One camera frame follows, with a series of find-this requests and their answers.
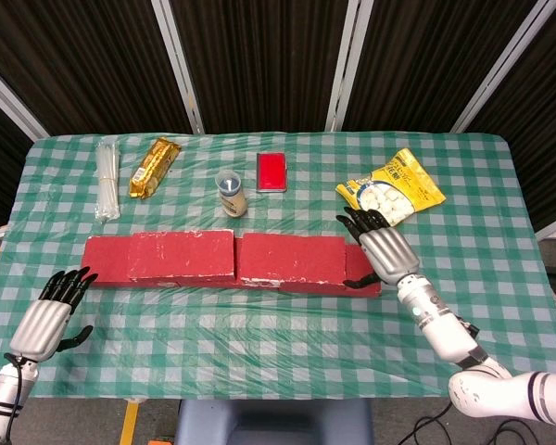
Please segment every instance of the yellow floor tape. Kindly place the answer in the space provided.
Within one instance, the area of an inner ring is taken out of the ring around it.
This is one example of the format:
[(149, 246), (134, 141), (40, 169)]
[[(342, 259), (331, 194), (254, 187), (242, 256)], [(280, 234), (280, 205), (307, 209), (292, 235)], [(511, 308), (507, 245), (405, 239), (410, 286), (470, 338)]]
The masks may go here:
[(126, 415), (123, 419), (123, 429), (121, 430), (120, 445), (132, 445), (133, 431), (136, 427), (136, 417), (138, 417), (138, 406), (140, 403), (128, 402)]

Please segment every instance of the small jar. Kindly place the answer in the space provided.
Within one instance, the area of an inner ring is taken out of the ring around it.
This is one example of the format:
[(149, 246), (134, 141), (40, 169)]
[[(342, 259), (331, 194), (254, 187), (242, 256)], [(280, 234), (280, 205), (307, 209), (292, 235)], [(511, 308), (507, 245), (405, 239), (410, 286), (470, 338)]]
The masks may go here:
[(221, 170), (216, 175), (215, 182), (227, 215), (234, 218), (243, 215), (247, 210), (247, 201), (239, 175), (231, 170)]

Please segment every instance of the gold wrapper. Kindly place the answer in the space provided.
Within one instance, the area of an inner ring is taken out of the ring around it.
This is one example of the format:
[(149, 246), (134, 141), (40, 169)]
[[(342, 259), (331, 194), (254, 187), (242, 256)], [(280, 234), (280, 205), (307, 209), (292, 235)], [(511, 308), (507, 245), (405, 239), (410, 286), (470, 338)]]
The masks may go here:
[(130, 180), (130, 196), (152, 196), (181, 149), (164, 137), (157, 139)]

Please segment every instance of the black fingertip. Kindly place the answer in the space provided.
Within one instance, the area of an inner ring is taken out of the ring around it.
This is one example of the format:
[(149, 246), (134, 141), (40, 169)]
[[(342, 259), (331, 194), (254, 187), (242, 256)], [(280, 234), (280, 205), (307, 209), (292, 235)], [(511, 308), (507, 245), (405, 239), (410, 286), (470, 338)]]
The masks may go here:
[(89, 266), (84, 266), (83, 268), (81, 268), (78, 273), (76, 274), (76, 276), (78, 276), (79, 280), (82, 279), (87, 272), (89, 272), (91, 270), (91, 268)]
[(352, 289), (362, 289), (363, 287), (379, 283), (380, 281), (379, 275), (373, 272), (363, 276), (359, 281), (344, 280), (343, 283), (344, 286), (348, 286)]
[(98, 273), (92, 273), (89, 276), (87, 276), (86, 278), (84, 278), (84, 280), (82, 280), (82, 287), (84, 287), (84, 289), (86, 289), (88, 286), (91, 285), (91, 283), (93, 283), (94, 280), (96, 280), (98, 278), (99, 274)]
[(70, 282), (76, 276), (77, 270), (70, 271), (62, 276), (62, 278), (57, 282), (56, 286), (54, 287), (54, 291), (51, 294), (51, 300), (53, 301), (61, 301), (62, 297), (66, 293), (66, 289)]
[(383, 227), (381, 223), (371, 215), (371, 213), (365, 211), (364, 214), (366, 215), (367, 220), (369, 220), (369, 224), (371, 225), (373, 230), (379, 230), (381, 227)]
[(352, 237), (356, 239), (357, 243), (360, 244), (361, 232), (359, 228), (355, 225), (355, 223), (344, 215), (336, 215), (335, 218), (346, 226), (347, 230), (350, 232)]
[(371, 232), (372, 231), (373, 228), (369, 224), (368, 220), (364, 217), (362, 211), (354, 210), (354, 209), (351, 209), (350, 207), (345, 208), (344, 210), (346, 211), (346, 213), (348, 215), (350, 215), (350, 217), (352, 217), (352, 220), (354, 221), (354, 223), (357, 225), (357, 227), (359, 228), (359, 230), (361, 232)]
[(369, 210), (369, 214), (376, 221), (378, 221), (382, 227), (389, 227), (389, 222), (387, 221), (387, 218), (383, 216), (383, 213), (381, 213), (379, 210)]
[(38, 299), (49, 299), (52, 291), (54, 290), (54, 286), (59, 282), (59, 280), (64, 276), (64, 271), (59, 271), (58, 273), (53, 274), (47, 283), (45, 283), (44, 289), (39, 294)]
[(59, 345), (57, 345), (56, 352), (61, 352), (62, 350), (69, 350), (71, 348), (80, 346), (82, 343), (84, 343), (84, 340), (86, 340), (91, 335), (91, 332), (93, 332), (93, 326), (89, 324), (88, 326), (85, 326), (76, 337), (65, 338), (61, 340), (59, 342)]

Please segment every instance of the green checkered tablecloth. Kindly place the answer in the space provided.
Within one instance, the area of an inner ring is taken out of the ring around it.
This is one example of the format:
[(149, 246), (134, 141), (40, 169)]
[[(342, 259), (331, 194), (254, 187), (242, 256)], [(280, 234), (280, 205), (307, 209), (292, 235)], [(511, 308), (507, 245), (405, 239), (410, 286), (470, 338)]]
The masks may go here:
[[(51, 137), (31, 149), (0, 257), (2, 353), (47, 278), (78, 267), (89, 235), (230, 228), (346, 235), (337, 183), (409, 146), (448, 197), (399, 229), (449, 306), (516, 373), (556, 372), (556, 310), (507, 144), (487, 134), (253, 133), (170, 135), (183, 150), (157, 193), (127, 196), (157, 136)], [(121, 217), (95, 221), (95, 146), (120, 143)], [(288, 191), (255, 192), (256, 154), (280, 150)], [(249, 211), (224, 215), (214, 175), (244, 177)], [(134, 289), (87, 292), (68, 334), (93, 324), (76, 350), (42, 364), (35, 396), (343, 398), (447, 393), (441, 362), (396, 292), (379, 299), (272, 291)]]

